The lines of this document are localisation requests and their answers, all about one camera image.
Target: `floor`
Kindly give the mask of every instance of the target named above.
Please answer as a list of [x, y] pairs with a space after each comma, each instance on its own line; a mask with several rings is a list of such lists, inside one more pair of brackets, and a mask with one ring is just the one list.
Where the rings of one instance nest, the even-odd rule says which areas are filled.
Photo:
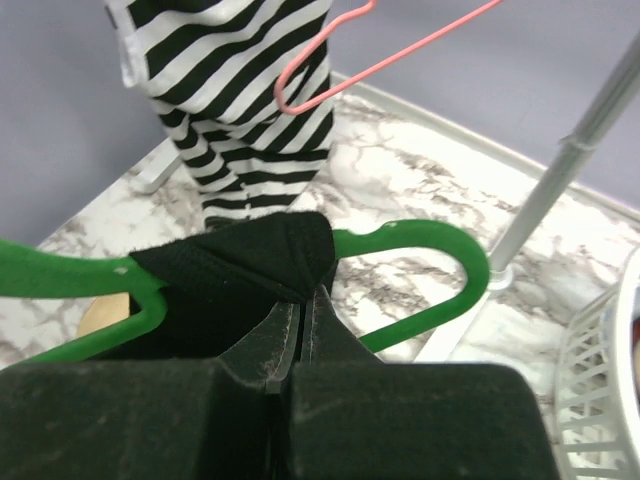
[[[518, 171], [357, 97], [343, 96], [337, 109], [331, 162], [295, 206], [324, 212], [336, 228], [366, 232], [387, 221], [431, 218], [459, 226], [489, 247], [534, 185]], [[132, 187], [145, 162], [172, 154], [172, 147], [160, 145], [42, 248], [118, 256], [198, 232], [197, 195], [184, 171], [152, 196]], [[489, 300], [450, 360], [518, 369], [549, 420], [564, 327], [573, 312], [616, 281], [638, 244], [635, 225], [563, 197], [516, 258], [513, 286]], [[345, 324], [362, 334], [450, 298], [462, 282], [456, 263], [443, 254], [374, 254], [342, 262], [334, 302]], [[0, 365], [72, 338], [90, 301], [0, 299]], [[382, 357], [412, 362], [429, 335]], [[551, 422], [549, 428], [555, 441]]]

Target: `white laundry basket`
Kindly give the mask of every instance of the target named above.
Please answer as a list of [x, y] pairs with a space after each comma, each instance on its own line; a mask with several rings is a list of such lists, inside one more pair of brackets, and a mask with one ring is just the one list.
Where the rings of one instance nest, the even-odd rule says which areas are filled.
[[640, 414], [632, 323], [640, 249], [621, 282], [578, 313], [560, 351], [555, 383], [559, 462], [567, 479], [640, 480]]

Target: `black and white striped fabric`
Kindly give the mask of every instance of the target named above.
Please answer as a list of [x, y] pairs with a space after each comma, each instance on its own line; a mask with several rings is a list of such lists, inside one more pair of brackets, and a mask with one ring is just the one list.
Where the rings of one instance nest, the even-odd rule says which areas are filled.
[[[197, 182], [207, 223], [283, 210], [326, 162], [333, 106], [299, 116], [276, 79], [322, 28], [331, 0], [106, 0], [126, 86], [151, 99]], [[285, 90], [329, 87], [326, 45]]]

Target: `green hanger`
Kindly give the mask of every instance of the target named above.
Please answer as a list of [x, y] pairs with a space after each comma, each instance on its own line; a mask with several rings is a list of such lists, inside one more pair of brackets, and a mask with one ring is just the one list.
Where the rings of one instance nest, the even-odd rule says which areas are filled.
[[[484, 250], [471, 236], [445, 223], [401, 220], [365, 235], [336, 230], [334, 239], [338, 259], [422, 247], [449, 254], [467, 274], [466, 285], [456, 297], [361, 337], [372, 352], [462, 315], [480, 300], [489, 283], [489, 262]], [[101, 260], [63, 257], [0, 239], [0, 272], [0, 296], [79, 298], [127, 292], [140, 306], [140, 313], [36, 355], [27, 360], [30, 362], [87, 359], [150, 332], [162, 323], [167, 312], [159, 291], [165, 283], [129, 256]]]

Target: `pink wire hanger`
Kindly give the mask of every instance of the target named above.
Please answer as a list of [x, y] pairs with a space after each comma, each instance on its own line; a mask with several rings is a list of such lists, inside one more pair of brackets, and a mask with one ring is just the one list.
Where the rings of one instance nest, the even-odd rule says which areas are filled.
[[296, 71], [296, 69], [298, 67], [300, 67], [300, 65], [302, 65], [302, 63], [307, 58], [309, 58], [309, 56], [320, 45], [322, 45], [322, 43], [327, 40], [329, 35], [331, 35], [336, 30], [336, 28], [338, 28], [340, 25], [342, 25], [343, 23], [350, 22], [351, 20], [355, 20], [356, 18], [362, 17], [362, 16], [364, 16], [364, 15], [366, 15], [368, 13], [371, 13], [371, 11], [373, 11], [373, 9], [376, 8], [376, 5], [378, 4], [378, 0], [369, 0], [369, 3], [367, 3], [366, 5], [364, 5], [364, 6], [360, 7], [360, 8], [356, 8], [355, 10], [351, 10], [350, 12], [347, 12], [347, 13], [345, 13], [343, 15], [340, 15], [338, 18], [336, 18], [331, 23], [329, 23], [329, 25], [327, 25], [323, 30], [321, 30], [320, 33], [318, 33], [313, 38], [313, 40], [311, 40], [311, 43], [309, 43], [309, 45], [307, 45], [291, 61], [291, 63], [289, 63], [285, 67], [285, 69], [282, 71], [282, 74], [280, 75], [280, 77], [276, 81], [276, 85], [275, 85], [275, 89], [274, 89], [274, 94], [275, 94], [275, 97], [276, 97], [276, 102], [278, 104], [278, 107], [280, 108], [280, 110], [282, 112], [284, 112], [286, 114], [289, 114], [289, 115], [300, 115], [301, 113], [304, 113], [307, 110], [309, 110], [309, 109], [319, 105], [320, 103], [324, 102], [328, 98], [331, 98], [334, 95], [342, 92], [343, 90], [346, 90], [350, 86], [355, 85], [359, 81], [364, 80], [368, 76], [373, 75], [374, 73], [382, 70], [383, 68], [388, 67], [392, 63], [397, 62], [401, 58], [406, 57], [407, 55], [411, 55], [416, 50], [419, 50], [420, 48], [424, 47], [425, 45], [428, 45], [429, 43], [433, 42], [434, 40], [437, 40], [438, 38], [443, 37], [447, 33], [452, 32], [456, 28], [464, 25], [465, 23], [467, 23], [470, 20], [473, 20], [475, 17], [478, 17], [478, 16], [482, 15], [483, 13], [485, 13], [488, 10], [492, 9], [493, 7], [495, 7], [496, 5], [498, 5], [501, 2], [502, 2], [502, 0], [491, 0], [490, 2], [486, 3], [482, 7], [474, 10], [473, 12], [465, 15], [462, 18], [459, 18], [455, 22], [452, 22], [449, 25], [447, 25], [446, 27], [441, 28], [437, 32], [432, 33], [428, 37], [425, 37], [422, 40], [420, 40], [419, 42], [416, 42], [413, 45], [405, 48], [404, 50], [399, 51], [398, 53], [396, 53], [395, 55], [390, 56], [386, 60], [383, 60], [382, 62], [380, 62], [380, 63], [378, 63], [378, 64], [376, 64], [376, 65], [374, 65], [372, 67], [367, 68], [365, 71], [360, 72], [356, 76], [351, 77], [348, 80], [345, 80], [344, 82], [342, 82], [339, 85], [336, 85], [333, 88], [330, 88], [326, 92], [321, 93], [317, 97], [312, 98], [311, 100], [303, 103], [302, 105], [299, 105], [297, 107], [291, 107], [291, 106], [287, 105], [287, 101], [286, 101], [285, 96], [284, 96], [284, 89], [287, 86], [287, 83], [289, 83], [289, 79], [291, 78], [293, 73]]

